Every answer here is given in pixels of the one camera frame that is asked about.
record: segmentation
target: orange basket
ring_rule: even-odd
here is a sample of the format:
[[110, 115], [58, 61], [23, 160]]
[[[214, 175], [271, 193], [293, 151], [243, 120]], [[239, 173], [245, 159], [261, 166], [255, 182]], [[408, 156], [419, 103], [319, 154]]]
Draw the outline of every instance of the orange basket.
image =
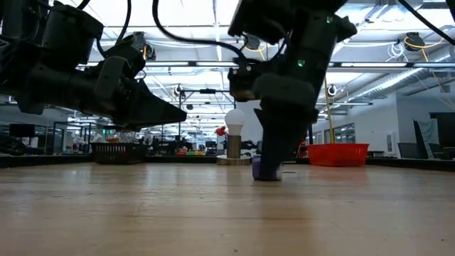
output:
[[308, 145], [310, 164], [319, 166], [364, 166], [369, 144]]

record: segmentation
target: brown basket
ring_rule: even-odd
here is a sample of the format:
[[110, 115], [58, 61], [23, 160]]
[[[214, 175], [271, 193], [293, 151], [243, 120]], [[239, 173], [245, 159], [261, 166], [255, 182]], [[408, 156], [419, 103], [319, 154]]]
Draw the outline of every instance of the brown basket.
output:
[[147, 145], [131, 143], [91, 143], [99, 164], [138, 164], [145, 160]]

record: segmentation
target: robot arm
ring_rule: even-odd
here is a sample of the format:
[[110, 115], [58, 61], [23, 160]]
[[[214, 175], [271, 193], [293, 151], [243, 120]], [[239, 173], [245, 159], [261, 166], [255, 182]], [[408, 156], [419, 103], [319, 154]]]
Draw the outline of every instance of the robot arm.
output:
[[239, 101], [261, 100], [256, 115], [264, 130], [260, 180], [269, 181], [289, 152], [306, 136], [319, 111], [317, 97], [326, 76], [334, 46], [357, 30], [348, 17], [335, 12], [346, 3], [336, 1], [240, 1], [228, 33], [250, 34], [287, 45], [269, 61], [231, 69], [231, 95]]
[[134, 47], [138, 35], [119, 40], [95, 67], [78, 70], [101, 39], [99, 21], [57, 1], [54, 6], [3, 1], [1, 7], [0, 93], [13, 96], [22, 112], [41, 114], [46, 105], [68, 107], [134, 130], [186, 119], [184, 111], [135, 79], [145, 66], [143, 53]]

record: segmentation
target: white light bulb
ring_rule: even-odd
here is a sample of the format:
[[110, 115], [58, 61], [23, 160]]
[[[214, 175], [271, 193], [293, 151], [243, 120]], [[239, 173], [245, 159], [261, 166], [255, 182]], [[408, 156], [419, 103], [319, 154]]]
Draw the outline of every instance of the white light bulb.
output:
[[245, 123], [245, 114], [240, 110], [231, 110], [225, 116], [229, 135], [240, 136], [240, 133]]

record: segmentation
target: lamp base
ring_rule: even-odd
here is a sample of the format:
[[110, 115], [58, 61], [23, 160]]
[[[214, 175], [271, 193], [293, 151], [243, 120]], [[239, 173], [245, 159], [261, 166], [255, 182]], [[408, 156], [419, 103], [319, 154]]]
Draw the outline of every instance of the lamp base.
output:
[[217, 165], [221, 166], [249, 166], [251, 164], [251, 157], [241, 156], [240, 158], [228, 158], [227, 155], [217, 156]]

